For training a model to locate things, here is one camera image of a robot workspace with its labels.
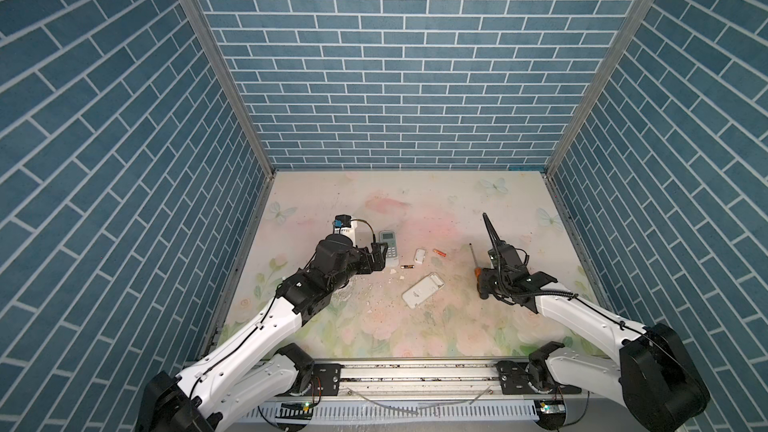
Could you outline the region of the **right aluminium corner post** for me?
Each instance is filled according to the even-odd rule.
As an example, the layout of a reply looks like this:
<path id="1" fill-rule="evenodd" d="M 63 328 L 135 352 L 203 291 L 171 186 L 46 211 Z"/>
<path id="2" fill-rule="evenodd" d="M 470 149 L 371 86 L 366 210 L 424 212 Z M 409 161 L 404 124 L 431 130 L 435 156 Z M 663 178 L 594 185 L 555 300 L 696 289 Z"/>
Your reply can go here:
<path id="1" fill-rule="evenodd" d="M 655 0 L 634 0 L 629 7 L 621 27 L 609 45 L 606 56 L 597 67 L 593 79 L 586 87 L 579 105 L 575 108 L 569 123 L 563 131 L 562 137 L 547 161 L 543 173 L 544 179 L 547 182 L 554 182 L 556 172 L 563 163 L 569 148 L 590 116 L 597 99 L 604 91 L 608 80 L 627 51 L 630 42 L 639 30 L 643 19 L 647 15 L 654 1 Z"/>

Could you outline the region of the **white remote control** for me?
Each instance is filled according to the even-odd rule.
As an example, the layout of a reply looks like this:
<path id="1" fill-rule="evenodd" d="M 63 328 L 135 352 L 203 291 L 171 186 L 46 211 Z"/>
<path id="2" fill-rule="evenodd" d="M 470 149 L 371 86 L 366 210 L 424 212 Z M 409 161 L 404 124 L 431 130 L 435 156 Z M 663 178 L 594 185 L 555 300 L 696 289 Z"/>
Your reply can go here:
<path id="1" fill-rule="evenodd" d="M 441 290 L 444 285 L 445 282 L 437 274 L 430 274 L 407 289 L 402 294 L 402 299 L 408 308 L 416 309 Z"/>
<path id="2" fill-rule="evenodd" d="M 394 231 L 384 230 L 379 234 L 379 240 L 387 245 L 385 254 L 386 266 L 396 268 L 399 266 L 399 252 L 397 248 L 396 234 Z"/>

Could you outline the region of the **right controller board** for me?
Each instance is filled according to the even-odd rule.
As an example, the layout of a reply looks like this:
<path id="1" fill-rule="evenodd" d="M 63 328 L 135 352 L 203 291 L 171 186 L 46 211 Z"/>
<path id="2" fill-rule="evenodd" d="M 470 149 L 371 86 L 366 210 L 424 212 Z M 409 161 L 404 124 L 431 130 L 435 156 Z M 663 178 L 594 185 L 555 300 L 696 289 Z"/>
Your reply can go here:
<path id="1" fill-rule="evenodd" d="M 537 425 L 548 431 L 558 430 L 565 425 L 567 409 L 560 400 L 535 400 L 534 408 L 538 417 Z"/>

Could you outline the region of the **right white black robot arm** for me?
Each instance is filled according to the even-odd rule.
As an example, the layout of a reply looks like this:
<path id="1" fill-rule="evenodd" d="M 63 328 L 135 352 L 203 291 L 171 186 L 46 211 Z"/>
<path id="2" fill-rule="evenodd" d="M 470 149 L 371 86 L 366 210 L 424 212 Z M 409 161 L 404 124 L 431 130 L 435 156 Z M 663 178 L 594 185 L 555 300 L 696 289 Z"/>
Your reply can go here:
<path id="1" fill-rule="evenodd" d="M 601 351 L 584 355 L 558 341 L 541 346 L 529 355 L 526 371 L 537 392 L 562 386 L 594 392 L 624 406 L 649 431 L 675 431 L 706 410 L 711 394 L 671 327 L 625 319 L 543 272 L 483 268 L 475 276 L 481 299 L 556 321 Z"/>

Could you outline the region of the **aluminium corner post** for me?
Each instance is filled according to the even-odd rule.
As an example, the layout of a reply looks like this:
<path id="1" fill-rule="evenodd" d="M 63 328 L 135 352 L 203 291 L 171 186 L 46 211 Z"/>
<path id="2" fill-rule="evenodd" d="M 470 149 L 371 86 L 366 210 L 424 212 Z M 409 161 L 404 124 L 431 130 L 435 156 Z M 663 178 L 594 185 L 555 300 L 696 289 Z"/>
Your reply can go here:
<path id="1" fill-rule="evenodd" d="M 223 57 L 222 52 L 216 42 L 214 34 L 205 17 L 202 7 L 198 0 L 178 0 L 184 11 L 190 27 L 200 46 L 205 53 L 214 75 L 227 98 L 234 115 L 243 130 L 251 150 L 253 151 L 257 162 L 264 170 L 267 180 L 272 180 L 275 175 L 274 166 L 261 143 L 258 134 L 254 128 L 253 121 L 246 108 L 246 105 L 237 89 L 236 83 L 232 77 L 229 67 Z"/>
<path id="2" fill-rule="evenodd" d="M 654 1 L 655 0 L 634 0 L 629 7 L 621 27 L 609 45 L 606 56 L 597 67 L 593 79 L 586 87 L 579 105 L 575 108 L 569 123 L 563 131 L 562 137 L 547 161 L 543 173 L 544 179 L 547 182 L 554 182 L 556 172 L 563 163 L 569 148 L 590 116 L 597 99 L 604 91 L 608 80 L 627 51 L 630 42 L 639 30 L 643 19 L 647 15 Z"/>

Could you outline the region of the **left controller board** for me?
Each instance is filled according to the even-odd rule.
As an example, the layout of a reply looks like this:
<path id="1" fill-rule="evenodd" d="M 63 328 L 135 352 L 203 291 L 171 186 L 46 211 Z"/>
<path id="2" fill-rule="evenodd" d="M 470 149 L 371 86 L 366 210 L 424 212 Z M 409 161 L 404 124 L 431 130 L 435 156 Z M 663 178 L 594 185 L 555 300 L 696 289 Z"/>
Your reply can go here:
<path id="1" fill-rule="evenodd" d="M 274 422 L 280 428 L 302 428 L 314 416 L 315 405 L 309 402 L 282 403 L 276 409 Z"/>

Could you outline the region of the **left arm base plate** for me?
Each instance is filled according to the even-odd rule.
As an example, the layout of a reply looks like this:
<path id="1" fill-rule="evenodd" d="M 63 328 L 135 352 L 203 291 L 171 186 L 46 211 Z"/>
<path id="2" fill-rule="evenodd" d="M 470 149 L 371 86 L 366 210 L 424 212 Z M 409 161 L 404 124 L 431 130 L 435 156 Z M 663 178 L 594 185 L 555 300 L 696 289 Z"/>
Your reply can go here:
<path id="1" fill-rule="evenodd" d="M 316 363 L 313 367 L 312 377 L 315 386 L 315 396 L 335 397 L 339 394 L 341 372 L 343 366 L 340 363 Z"/>

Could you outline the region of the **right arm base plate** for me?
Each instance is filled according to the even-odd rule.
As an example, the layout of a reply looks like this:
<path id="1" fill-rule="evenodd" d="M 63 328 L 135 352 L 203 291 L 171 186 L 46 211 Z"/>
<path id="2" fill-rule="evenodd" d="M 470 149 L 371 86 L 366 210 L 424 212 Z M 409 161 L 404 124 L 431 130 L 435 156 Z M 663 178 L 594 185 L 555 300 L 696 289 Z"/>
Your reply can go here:
<path id="1" fill-rule="evenodd" d="M 582 389 L 570 385 L 555 384 L 531 374 L 528 361 L 500 360 L 495 363 L 501 393 L 503 395 L 578 395 Z"/>

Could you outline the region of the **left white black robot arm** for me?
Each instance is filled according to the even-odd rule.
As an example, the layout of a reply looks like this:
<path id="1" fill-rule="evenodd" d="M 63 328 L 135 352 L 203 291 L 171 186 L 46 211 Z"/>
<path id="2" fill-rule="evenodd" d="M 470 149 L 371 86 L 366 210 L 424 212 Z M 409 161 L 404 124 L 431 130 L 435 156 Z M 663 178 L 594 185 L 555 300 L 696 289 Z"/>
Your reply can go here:
<path id="1" fill-rule="evenodd" d="M 193 365 L 147 383 L 136 430 L 224 431 L 266 400 L 304 391 L 314 361 L 288 338 L 351 278 L 384 270 L 387 252 L 385 242 L 358 247 L 346 235 L 328 235 L 253 320 Z"/>

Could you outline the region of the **orange handled screwdriver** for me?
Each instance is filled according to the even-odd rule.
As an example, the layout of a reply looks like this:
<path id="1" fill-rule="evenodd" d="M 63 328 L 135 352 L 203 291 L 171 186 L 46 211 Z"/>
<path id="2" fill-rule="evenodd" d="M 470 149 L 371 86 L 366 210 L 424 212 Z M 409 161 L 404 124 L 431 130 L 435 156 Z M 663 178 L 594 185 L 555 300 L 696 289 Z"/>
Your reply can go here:
<path id="1" fill-rule="evenodd" d="M 480 266 L 479 261 L 477 259 L 473 244 L 469 243 L 468 247 L 469 247 L 473 265 L 474 265 L 474 275 L 477 279 L 479 279 L 480 275 L 482 274 L 482 267 Z"/>

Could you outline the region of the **left aluminium corner post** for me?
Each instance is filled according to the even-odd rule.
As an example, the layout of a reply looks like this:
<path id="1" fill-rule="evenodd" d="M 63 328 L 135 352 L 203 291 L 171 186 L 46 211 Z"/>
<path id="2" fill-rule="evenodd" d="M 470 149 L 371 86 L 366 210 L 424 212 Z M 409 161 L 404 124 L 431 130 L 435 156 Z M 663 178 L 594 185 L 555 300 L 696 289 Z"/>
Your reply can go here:
<path id="1" fill-rule="evenodd" d="M 275 175 L 274 166 L 261 143 L 258 134 L 254 128 L 253 121 L 246 108 L 246 105 L 237 89 L 236 83 L 232 77 L 229 67 L 223 57 L 222 52 L 216 42 L 214 34 L 205 17 L 202 7 L 198 0 L 178 0 L 184 11 L 190 27 L 200 46 L 205 53 L 214 75 L 227 98 L 234 115 L 243 130 L 251 150 L 253 151 L 257 162 L 264 170 L 267 180 L 272 180 Z"/>

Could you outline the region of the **white battery cover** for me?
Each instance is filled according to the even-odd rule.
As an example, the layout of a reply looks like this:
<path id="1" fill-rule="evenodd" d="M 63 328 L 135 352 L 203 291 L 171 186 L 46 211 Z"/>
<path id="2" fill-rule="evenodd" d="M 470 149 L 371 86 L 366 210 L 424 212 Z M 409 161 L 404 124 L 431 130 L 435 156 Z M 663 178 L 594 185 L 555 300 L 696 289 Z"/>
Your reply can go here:
<path id="1" fill-rule="evenodd" d="M 417 249 L 415 251 L 414 262 L 416 264 L 419 264 L 419 265 L 423 264 L 424 261 L 425 261 L 425 258 L 426 258 L 426 250 L 425 249 L 419 248 L 419 249 Z"/>

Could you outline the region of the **controller board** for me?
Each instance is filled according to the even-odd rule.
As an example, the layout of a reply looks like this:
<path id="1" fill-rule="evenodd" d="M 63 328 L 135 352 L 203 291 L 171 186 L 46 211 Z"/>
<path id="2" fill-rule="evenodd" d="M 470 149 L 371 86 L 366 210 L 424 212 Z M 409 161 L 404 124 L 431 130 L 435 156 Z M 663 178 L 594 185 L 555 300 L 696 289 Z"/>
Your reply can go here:
<path id="1" fill-rule="evenodd" d="M 558 430 L 565 425 L 567 409 L 560 400 L 535 400 L 534 408 L 538 417 L 537 425 L 548 431 Z"/>
<path id="2" fill-rule="evenodd" d="M 276 409 L 274 422 L 280 428 L 302 428 L 314 416 L 315 405 L 309 402 L 282 403 Z"/>

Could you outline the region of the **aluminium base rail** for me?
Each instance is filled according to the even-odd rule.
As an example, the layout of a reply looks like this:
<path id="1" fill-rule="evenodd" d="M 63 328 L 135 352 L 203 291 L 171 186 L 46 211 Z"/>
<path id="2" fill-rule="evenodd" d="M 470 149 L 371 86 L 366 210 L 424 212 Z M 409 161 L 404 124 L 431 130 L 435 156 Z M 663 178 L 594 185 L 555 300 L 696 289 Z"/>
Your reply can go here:
<path id="1" fill-rule="evenodd" d="M 548 431 L 537 425 L 535 400 L 560 400 L 565 425 L 554 431 L 640 431 L 629 411 L 582 390 L 578 395 L 503 395 L 495 363 L 487 359 L 323 360 L 343 366 L 339 394 L 301 393 L 266 400 L 232 425 L 234 431 Z M 309 402 L 314 416 L 303 427 L 274 422 L 282 403 Z"/>

